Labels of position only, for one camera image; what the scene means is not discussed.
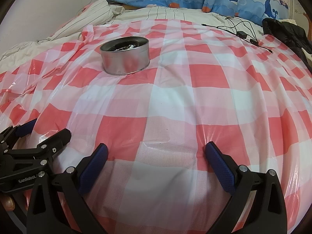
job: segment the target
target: plastic tablecloth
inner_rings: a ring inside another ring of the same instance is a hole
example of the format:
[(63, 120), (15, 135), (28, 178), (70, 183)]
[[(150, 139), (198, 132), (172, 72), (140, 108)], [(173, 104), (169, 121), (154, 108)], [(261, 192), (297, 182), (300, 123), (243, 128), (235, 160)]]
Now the plastic tablecloth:
[[(133, 35), (149, 39), (149, 67), (105, 73), (99, 47)], [(312, 202), (312, 79), (274, 37), (260, 45), (273, 53), (180, 20), (87, 26), (0, 75), (0, 128), (38, 118), (28, 148), (68, 128), (56, 173), (105, 143), (108, 161), (85, 200), (109, 234), (206, 233), (230, 198), (204, 157), (209, 141), (238, 165), (276, 170), (291, 232)]]

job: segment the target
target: open tin can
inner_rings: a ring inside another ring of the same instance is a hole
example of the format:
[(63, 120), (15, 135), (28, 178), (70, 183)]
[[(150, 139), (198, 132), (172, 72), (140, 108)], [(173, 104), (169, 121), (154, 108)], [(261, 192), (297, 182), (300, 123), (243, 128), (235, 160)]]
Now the open tin can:
[(145, 69), (150, 62), (149, 40), (124, 37), (111, 40), (100, 47), (103, 68), (110, 75), (128, 75)]

